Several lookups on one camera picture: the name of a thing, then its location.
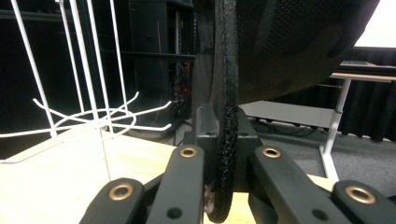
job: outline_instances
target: gray floor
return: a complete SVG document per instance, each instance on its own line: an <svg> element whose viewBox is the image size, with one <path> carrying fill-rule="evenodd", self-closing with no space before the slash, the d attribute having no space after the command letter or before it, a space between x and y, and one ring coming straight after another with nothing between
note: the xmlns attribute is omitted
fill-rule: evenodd
<svg viewBox="0 0 396 224"><path fill-rule="evenodd" d="M255 128L263 132L259 137L264 145L288 151L307 174L325 176L318 147L326 142L326 132L311 133L311 129L306 129L296 135L311 134L298 137L268 133L268 129L261 125L255 125ZM301 129L284 125L276 125L276 128L282 133L293 133ZM190 130L191 127L187 124L182 124L177 129L176 145L183 139L184 132ZM171 138L167 144L173 145L173 142ZM332 158L340 180L358 180L376 188L387 197L396 195L396 143L377 143L369 138L337 134Z"/></svg>

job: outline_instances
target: black cable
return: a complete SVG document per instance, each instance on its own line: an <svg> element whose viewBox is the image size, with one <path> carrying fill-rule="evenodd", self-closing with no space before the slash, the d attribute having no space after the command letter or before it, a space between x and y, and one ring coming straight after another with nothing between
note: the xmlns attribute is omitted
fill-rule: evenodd
<svg viewBox="0 0 396 224"><path fill-rule="evenodd" d="M192 124L189 123L188 121L186 121L185 119L183 119L183 122L184 122L185 124L189 125L190 127L192 127Z"/></svg>
<svg viewBox="0 0 396 224"><path fill-rule="evenodd" d="M176 146L176 132L174 134L173 140L174 140L174 147L175 147Z"/></svg>
<svg viewBox="0 0 396 224"><path fill-rule="evenodd" d="M116 54L115 50L105 50L102 49L101 52L104 54ZM177 62L193 62L195 60L195 55L183 55L183 54L167 54L167 53L148 53L148 52L131 52L131 51L121 51L124 57L149 57L149 58L159 58L166 61L177 61Z"/></svg>
<svg viewBox="0 0 396 224"><path fill-rule="evenodd" d="M262 125L262 126L264 126L264 127L269 129L268 132L260 132L259 130L257 130L255 128L255 131L257 133L268 133L268 134L279 133L279 134L282 134L282 135L290 135L290 136L295 136L295 137L307 137L308 135L310 135L311 133L313 133L316 130L316 129L314 129L314 130L312 130L312 132L310 132L308 134L298 135L296 133L299 133L299 132L305 130L308 126L305 126L302 129L299 129L299 130L291 132L291 133L285 133L285 132L279 131L275 126L267 124L267 123L264 123L263 121L254 119L253 122L255 122L256 124L260 124L260 125Z"/></svg>
<svg viewBox="0 0 396 224"><path fill-rule="evenodd" d="M178 144L177 144L177 147L179 147L180 146L180 144L182 144L183 143L183 140L184 139L182 139Z"/></svg>

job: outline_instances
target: table surface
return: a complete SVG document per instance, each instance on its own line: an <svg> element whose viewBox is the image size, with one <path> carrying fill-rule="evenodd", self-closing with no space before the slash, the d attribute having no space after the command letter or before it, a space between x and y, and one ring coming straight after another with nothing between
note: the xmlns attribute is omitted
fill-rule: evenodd
<svg viewBox="0 0 396 224"><path fill-rule="evenodd" d="M373 76L373 75L360 75L360 74L349 74L349 73L332 73L330 77L341 78L341 79L352 79L360 81L373 81L373 82L391 82L396 81L396 77L384 77L384 76Z"/></svg>
<svg viewBox="0 0 396 224"><path fill-rule="evenodd" d="M174 149L123 135L102 144L100 135L108 133L72 129L0 164L0 223L78 223L108 174L145 184L163 173ZM328 179L310 177L332 189ZM255 223L246 193L234 194L225 223Z"/></svg>

